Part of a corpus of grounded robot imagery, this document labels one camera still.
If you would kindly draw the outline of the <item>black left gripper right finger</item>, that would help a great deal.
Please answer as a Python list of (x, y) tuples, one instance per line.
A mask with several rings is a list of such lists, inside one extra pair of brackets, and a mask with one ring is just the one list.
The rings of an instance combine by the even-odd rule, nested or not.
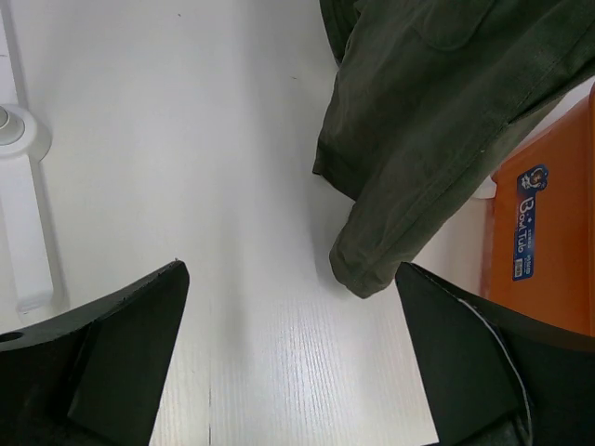
[(594, 340), (413, 263), (395, 276), (440, 445), (591, 445)]

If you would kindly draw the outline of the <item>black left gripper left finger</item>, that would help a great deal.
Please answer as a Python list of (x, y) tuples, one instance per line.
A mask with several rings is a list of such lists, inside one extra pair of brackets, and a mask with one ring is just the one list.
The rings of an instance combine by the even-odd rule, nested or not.
[(149, 444), (189, 286), (176, 260), (2, 334), (2, 444)]

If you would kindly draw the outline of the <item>dark green shorts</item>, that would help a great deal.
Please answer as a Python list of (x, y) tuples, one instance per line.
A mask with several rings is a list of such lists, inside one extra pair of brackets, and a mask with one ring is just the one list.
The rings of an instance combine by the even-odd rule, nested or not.
[(336, 280), (385, 289), (594, 73), (590, 1), (323, 1), (337, 63), (312, 171), (353, 200)]

